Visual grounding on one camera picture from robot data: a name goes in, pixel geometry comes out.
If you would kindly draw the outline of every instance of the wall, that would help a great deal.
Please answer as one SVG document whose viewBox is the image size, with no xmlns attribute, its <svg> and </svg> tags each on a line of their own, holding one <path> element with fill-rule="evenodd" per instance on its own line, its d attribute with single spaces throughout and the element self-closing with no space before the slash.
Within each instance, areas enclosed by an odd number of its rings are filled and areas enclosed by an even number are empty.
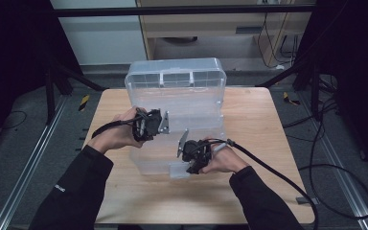
<svg viewBox="0 0 368 230">
<path fill-rule="evenodd" d="M 55 9 L 136 7 L 134 0 L 51 0 Z M 61 25 L 80 65 L 146 60 L 138 16 L 67 17 Z"/>
</svg>

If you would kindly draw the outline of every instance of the hand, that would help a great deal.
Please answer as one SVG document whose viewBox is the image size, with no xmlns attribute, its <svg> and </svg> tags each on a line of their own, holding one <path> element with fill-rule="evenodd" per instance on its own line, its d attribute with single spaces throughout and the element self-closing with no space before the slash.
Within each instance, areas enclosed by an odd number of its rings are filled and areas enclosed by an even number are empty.
<svg viewBox="0 0 368 230">
<path fill-rule="evenodd" d="M 136 116 L 136 106 L 124 114 L 116 115 L 112 122 L 127 121 L 133 119 Z M 141 148 L 145 142 L 137 142 L 133 138 L 132 127 L 128 125 L 115 126 L 98 134 L 96 137 L 88 142 L 88 146 L 95 150 L 105 154 L 108 150 L 116 150 L 125 146 L 134 146 Z"/>
<path fill-rule="evenodd" d="M 237 173 L 249 165 L 229 147 L 224 147 L 221 150 L 214 152 L 214 149 L 218 145 L 219 144 L 215 144 L 211 146 L 213 151 L 212 159 L 206 167 L 199 170 L 200 173 L 209 173 L 212 171 Z"/>
</svg>

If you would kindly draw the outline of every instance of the tripod leg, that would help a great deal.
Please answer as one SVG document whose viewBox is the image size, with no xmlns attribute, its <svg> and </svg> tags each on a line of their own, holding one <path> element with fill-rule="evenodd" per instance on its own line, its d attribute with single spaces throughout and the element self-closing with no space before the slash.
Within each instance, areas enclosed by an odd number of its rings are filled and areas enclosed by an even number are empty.
<svg viewBox="0 0 368 230">
<path fill-rule="evenodd" d="M 311 112 L 315 120 L 319 121 L 318 112 L 319 101 L 319 68 L 316 63 L 312 65 L 312 79 L 311 79 Z"/>
<path fill-rule="evenodd" d="M 47 121 L 46 125 L 49 125 L 56 113 L 55 108 L 55 92 L 53 87 L 52 76 L 50 73 L 50 68 L 46 67 L 44 71 L 44 77 L 46 80 L 46 98 L 47 98 Z"/>
<path fill-rule="evenodd" d="M 73 79 L 75 79 L 75 80 L 77 80 L 77 81 L 79 81 L 79 82 L 87 85 L 88 87 L 90 87 L 90 88 L 92 88 L 92 89 L 94 89 L 96 91 L 104 91 L 105 89 L 107 89 L 105 87 L 99 86 L 98 84 L 96 84 L 96 83 L 94 83 L 94 82 L 92 82 L 90 80 L 87 80 L 83 76 L 80 76 L 79 74 L 74 73 L 73 71 L 65 68 L 62 65 L 58 65 L 57 68 L 58 68 L 58 70 L 60 70 L 64 74 L 66 74 L 66 75 L 70 76 L 71 78 L 73 78 Z"/>
<path fill-rule="evenodd" d="M 289 75 L 299 72 L 300 69 L 305 66 L 305 64 L 307 64 L 307 62 L 304 59 L 303 60 L 300 60 L 300 61 L 297 61 L 296 63 L 294 63 L 294 65 L 292 65 L 291 67 L 289 67 L 287 70 L 283 71 L 282 73 L 280 73 L 276 77 L 274 77 L 271 80 L 268 80 L 268 81 L 266 81 L 264 83 L 257 84 L 257 85 L 255 85 L 255 87 L 265 87 L 265 88 L 268 88 L 271 85 L 273 85 L 273 84 L 275 84 L 275 83 L 277 83 L 277 82 L 285 79 Z"/>
<path fill-rule="evenodd" d="M 52 69 L 52 80 L 61 95 L 71 95 L 73 92 L 73 86 L 67 78 L 57 71 L 57 69 Z"/>
</svg>

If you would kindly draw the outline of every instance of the person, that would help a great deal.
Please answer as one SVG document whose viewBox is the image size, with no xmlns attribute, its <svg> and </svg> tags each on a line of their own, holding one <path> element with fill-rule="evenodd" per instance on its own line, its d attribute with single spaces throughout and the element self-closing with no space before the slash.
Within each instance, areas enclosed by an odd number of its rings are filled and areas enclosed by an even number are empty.
<svg viewBox="0 0 368 230">
<path fill-rule="evenodd" d="M 136 107 L 132 107 L 113 121 L 126 121 L 135 115 Z M 131 126 L 116 126 L 91 139 L 42 201 L 29 229 L 94 229 L 105 182 L 113 168 L 112 161 L 104 155 L 108 150 L 141 148 L 143 144 L 134 140 Z M 214 152 L 210 163 L 199 172 L 213 171 L 232 173 L 229 184 L 250 229 L 303 229 L 285 202 L 231 148 Z"/>
</svg>

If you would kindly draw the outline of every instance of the white logo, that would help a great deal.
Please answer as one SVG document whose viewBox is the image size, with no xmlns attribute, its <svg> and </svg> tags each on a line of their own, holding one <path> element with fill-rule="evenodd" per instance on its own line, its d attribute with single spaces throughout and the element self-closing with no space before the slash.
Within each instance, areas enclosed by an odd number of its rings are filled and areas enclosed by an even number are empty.
<svg viewBox="0 0 368 230">
<path fill-rule="evenodd" d="M 65 192 L 65 189 L 61 188 L 61 186 L 59 186 L 59 185 L 55 185 L 55 188 L 62 191 L 62 192 Z"/>
</svg>

